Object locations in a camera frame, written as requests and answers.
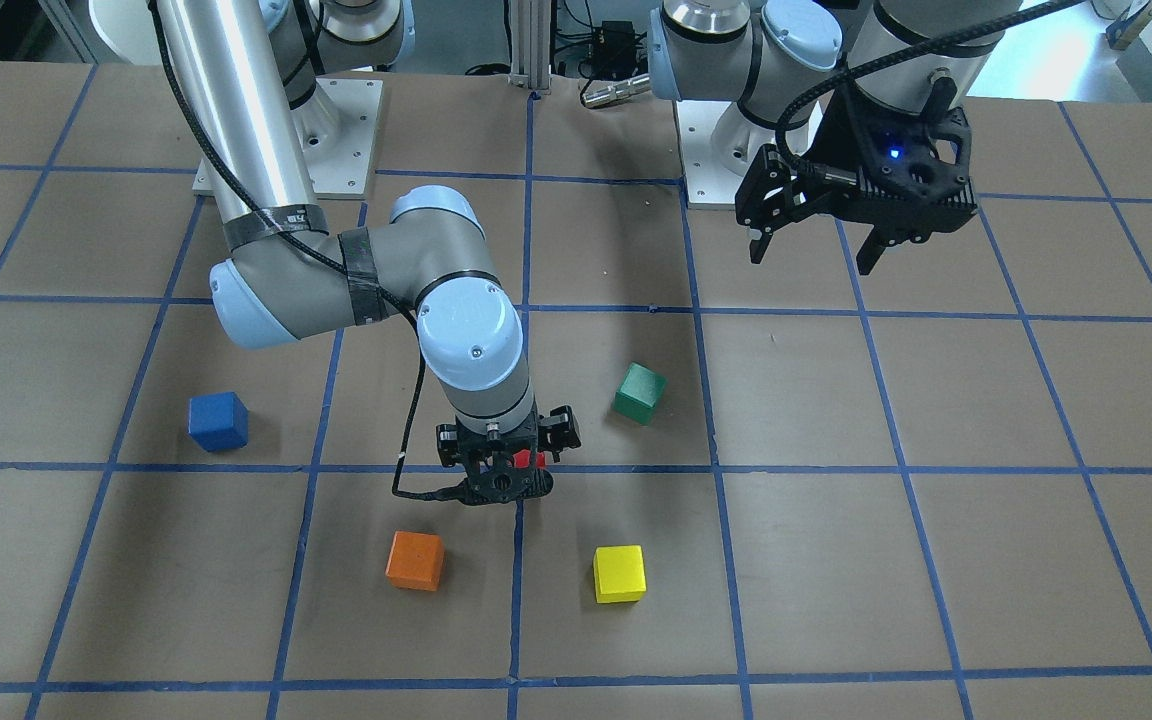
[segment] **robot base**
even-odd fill
[[[675,119],[679,123],[679,150],[682,170],[687,177],[687,206],[696,210],[732,210],[736,206],[736,188],[744,173],[727,169],[719,159],[714,143],[710,141],[725,111],[732,103],[722,100],[682,100],[675,103]],[[818,108],[812,109],[808,120],[809,136],[820,124]]]
[[[334,105],[338,122],[325,119],[326,132],[301,138],[305,164],[314,181],[314,195],[331,200],[365,200],[371,162],[376,158],[376,129],[380,120],[382,83],[379,79],[319,78],[319,90]],[[296,122],[298,131],[302,123]],[[211,196],[211,176],[207,161],[198,164],[194,183],[195,195]]]

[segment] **black tape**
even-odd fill
[[[355,228],[340,233],[340,258],[347,270],[349,305],[353,306],[353,324],[367,325],[388,318],[389,310],[380,296],[380,273],[376,270],[376,256],[371,251],[371,233],[367,228]]]
[[[282,205],[279,209],[262,210],[262,215],[247,213],[225,223],[225,243],[229,251],[238,250],[248,242],[275,236],[280,232],[317,232],[328,234],[328,218],[317,205]]]

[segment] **orange cube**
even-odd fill
[[[444,538],[399,530],[389,546],[385,577],[394,588],[434,592],[444,574]]]

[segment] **cube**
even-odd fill
[[[189,437],[206,452],[247,445],[247,407],[232,392],[189,399]]]
[[[636,602],[647,591],[649,576],[643,568],[643,546],[622,544],[594,551],[594,600]]]
[[[389,546],[385,577],[394,588],[434,592],[444,575],[444,538],[399,530]]]
[[[646,425],[655,414],[655,407],[666,384],[664,376],[655,374],[637,363],[630,363],[626,379],[616,391],[616,400],[612,402],[612,410],[616,410],[628,419],[637,420],[641,425]]]

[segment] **yellow cube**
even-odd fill
[[[600,547],[594,551],[594,599],[598,602],[635,602],[649,591],[643,569],[643,546]]]

